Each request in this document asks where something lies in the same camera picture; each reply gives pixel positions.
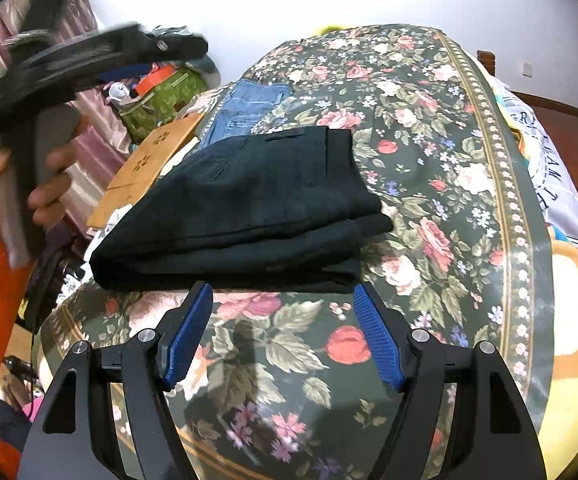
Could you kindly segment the yellow orange blanket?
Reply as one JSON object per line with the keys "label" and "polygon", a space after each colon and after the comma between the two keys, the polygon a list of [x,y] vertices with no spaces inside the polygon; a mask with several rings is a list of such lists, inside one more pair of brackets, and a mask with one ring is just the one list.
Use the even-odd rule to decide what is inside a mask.
{"label": "yellow orange blanket", "polygon": [[553,240],[554,367],[538,440],[549,479],[578,471],[578,248]]}

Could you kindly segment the black pants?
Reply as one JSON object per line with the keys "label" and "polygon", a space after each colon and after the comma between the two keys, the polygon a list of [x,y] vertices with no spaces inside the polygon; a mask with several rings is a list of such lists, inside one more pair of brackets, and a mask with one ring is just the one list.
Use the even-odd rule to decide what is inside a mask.
{"label": "black pants", "polygon": [[190,287],[348,292],[360,253],[392,230],[347,130],[233,136],[189,155],[92,253],[117,292]]}

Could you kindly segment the orange box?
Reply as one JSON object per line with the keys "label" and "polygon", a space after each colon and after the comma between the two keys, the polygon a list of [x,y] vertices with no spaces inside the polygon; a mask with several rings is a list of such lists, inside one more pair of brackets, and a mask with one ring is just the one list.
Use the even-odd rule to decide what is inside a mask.
{"label": "orange box", "polygon": [[158,84],[162,84],[166,81],[168,77],[172,76],[176,72],[175,67],[170,64],[160,66],[153,66],[152,70],[143,76],[138,84],[136,84],[135,90],[138,96],[145,96],[150,90],[156,87]]}

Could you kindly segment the brown wooden board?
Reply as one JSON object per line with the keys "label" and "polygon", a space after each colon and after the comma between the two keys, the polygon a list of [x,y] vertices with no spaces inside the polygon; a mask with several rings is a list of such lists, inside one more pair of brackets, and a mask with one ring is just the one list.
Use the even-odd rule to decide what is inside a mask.
{"label": "brown wooden board", "polygon": [[114,210],[139,202],[165,164],[194,138],[194,130],[202,118],[203,113],[191,113],[152,130],[106,187],[88,217],[88,228],[104,228]]}

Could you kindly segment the folded blue jeans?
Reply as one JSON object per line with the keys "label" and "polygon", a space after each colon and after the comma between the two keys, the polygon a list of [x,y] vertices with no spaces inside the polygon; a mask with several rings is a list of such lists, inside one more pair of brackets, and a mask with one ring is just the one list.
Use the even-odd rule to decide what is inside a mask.
{"label": "folded blue jeans", "polygon": [[258,84],[240,79],[220,102],[198,149],[207,148],[233,136],[247,136],[251,129],[273,108],[290,96],[286,84]]}

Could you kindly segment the green fabric storage box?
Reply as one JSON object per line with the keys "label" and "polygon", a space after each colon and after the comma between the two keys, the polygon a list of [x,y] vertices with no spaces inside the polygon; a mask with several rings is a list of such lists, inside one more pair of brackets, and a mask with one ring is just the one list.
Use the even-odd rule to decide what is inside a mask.
{"label": "green fabric storage box", "polygon": [[208,90],[201,76],[190,68],[176,72],[145,96],[130,96],[115,104],[133,144],[141,143],[152,130],[172,122],[195,96]]}

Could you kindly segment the white printed pillow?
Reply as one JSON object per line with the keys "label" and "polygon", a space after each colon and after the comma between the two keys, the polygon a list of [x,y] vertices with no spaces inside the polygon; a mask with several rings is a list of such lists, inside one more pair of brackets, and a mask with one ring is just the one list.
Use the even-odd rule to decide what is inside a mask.
{"label": "white printed pillow", "polygon": [[578,193],[554,142],[534,110],[494,76],[485,76],[509,128],[520,134],[519,151],[545,221],[557,240],[578,248]]}

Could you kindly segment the floral dark green bedspread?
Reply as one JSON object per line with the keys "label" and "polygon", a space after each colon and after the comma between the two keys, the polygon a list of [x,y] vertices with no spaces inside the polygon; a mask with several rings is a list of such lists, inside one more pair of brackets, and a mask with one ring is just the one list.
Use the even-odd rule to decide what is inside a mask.
{"label": "floral dark green bedspread", "polygon": [[204,92],[194,150],[46,319],[123,474],[541,479],[549,236],[494,93],[437,29],[280,44]]}

